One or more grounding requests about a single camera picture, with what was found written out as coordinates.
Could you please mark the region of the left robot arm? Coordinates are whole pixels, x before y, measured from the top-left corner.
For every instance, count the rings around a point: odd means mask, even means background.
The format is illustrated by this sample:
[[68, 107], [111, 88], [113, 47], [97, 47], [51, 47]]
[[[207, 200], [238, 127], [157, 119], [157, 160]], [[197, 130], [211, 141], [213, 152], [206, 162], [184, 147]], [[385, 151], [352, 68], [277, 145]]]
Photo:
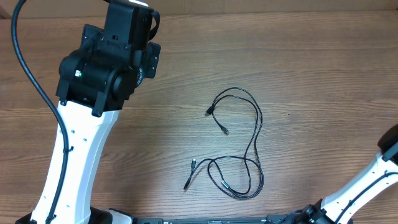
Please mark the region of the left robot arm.
[[101, 153], [125, 101], [154, 78], [160, 15], [141, 1], [110, 1], [103, 28], [85, 25], [80, 47], [60, 63], [58, 122], [45, 186], [20, 223], [135, 223], [115, 209], [91, 206]]

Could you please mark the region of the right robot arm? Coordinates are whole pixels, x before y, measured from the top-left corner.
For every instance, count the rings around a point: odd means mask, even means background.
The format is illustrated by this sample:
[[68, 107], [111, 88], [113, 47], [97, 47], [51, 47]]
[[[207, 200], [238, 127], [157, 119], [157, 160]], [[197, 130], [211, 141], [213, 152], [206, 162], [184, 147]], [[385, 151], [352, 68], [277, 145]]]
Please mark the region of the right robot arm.
[[380, 151], [344, 187], [315, 205], [307, 205], [293, 223], [344, 224], [384, 189], [397, 183], [397, 126], [378, 141]]

